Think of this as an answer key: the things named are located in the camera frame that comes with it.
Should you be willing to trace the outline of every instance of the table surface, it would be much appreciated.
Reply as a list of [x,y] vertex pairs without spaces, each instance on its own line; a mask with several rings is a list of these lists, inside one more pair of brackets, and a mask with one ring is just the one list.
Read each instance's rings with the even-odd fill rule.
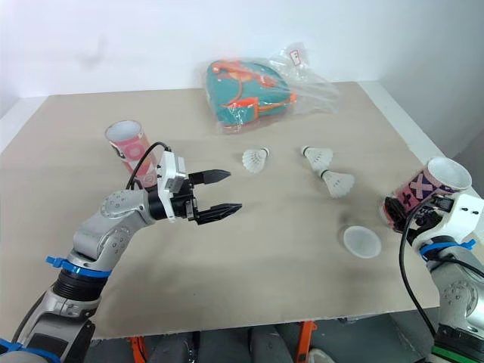
[[[431,145],[424,139],[405,143],[359,85],[338,87],[339,113],[294,117],[232,136],[215,133],[201,90],[50,97],[0,156],[0,336],[12,334],[56,278],[45,256],[65,256],[79,224],[126,183],[123,165],[104,140],[105,128],[119,119],[136,119],[150,140],[168,142],[189,171],[232,172],[196,189],[200,207],[244,207],[211,225],[181,220],[139,231],[104,290],[94,319],[97,337],[413,309],[399,277],[399,236],[377,208],[421,167],[409,148],[423,153]],[[362,87],[368,92],[375,84]],[[356,177],[349,196],[329,197],[297,152],[303,144],[334,150],[334,171]],[[240,162],[254,145],[271,149],[260,175]],[[340,235],[349,225],[375,230],[382,253],[369,260],[348,253]],[[482,257],[481,246],[476,254]],[[436,306],[424,264],[410,250],[406,261],[422,306]]]

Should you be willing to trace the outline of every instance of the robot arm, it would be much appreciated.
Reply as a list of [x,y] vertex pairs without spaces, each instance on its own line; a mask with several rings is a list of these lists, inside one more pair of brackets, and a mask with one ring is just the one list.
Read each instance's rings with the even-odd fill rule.
[[209,170],[187,175],[185,163],[164,151],[157,167],[158,183],[146,190],[122,190],[104,199],[101,208],[74,234],[66,259],[48,257],[60,268],[57,281],[45,291],[17,330],[12,343],[0,340],[0,362],[82,362],[95,326],[101,291],[133,235],[159,219],[177,217],[199,225],[237,212],[241,204],[221,204],[198,211],[197,184],[210,184],[230,173]]
[[[397,226],[404,222],[390,198],[386,200]],[[484,200],[459,194],[434,197],[410,230],[408,242],[427,263],[439,290],[439,328],[428,362],[484,362],[484,267],[464,243],[482,215]]]

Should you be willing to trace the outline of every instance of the label tag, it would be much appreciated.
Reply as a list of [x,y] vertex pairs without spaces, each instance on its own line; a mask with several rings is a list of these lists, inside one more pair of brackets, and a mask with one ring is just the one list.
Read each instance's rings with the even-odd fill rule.
[[299,52],[297,51],[297,49],[290,51],[289,55],[295,66],[299,66],[301,64],[301,58],[299,58]]

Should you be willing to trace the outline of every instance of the feather shuttlecock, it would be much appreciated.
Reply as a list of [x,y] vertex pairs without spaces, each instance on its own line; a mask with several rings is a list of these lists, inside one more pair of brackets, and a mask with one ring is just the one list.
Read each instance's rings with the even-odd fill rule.
[[301,154],[309,160],[312,169],[316,172],[318,170],[326,170],[333,159],[333,151],[327,147],[301,147]]
[[269,149],[267,147],[245,150],[244,155],[242,155],[242,164],[250,172],[261,172],[268,156]]
[[351,174],[331,172],[326,169],[319,172],[318,175],[326,183],[327,189],[333,198],[347,195],[355,184],[355,177]]

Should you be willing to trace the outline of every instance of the orange stand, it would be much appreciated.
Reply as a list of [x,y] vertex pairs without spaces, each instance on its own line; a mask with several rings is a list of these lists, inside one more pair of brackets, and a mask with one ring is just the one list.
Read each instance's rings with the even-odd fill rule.
[[297,345],[296,363],[307,363],[312,331],[318,329],[314,321],[303,321]]
[[133,351],[133,358],[135,363],[146,363],[146,346],[144,345],[143,337],[131,337],[128,338],[131,343],[131,349]]

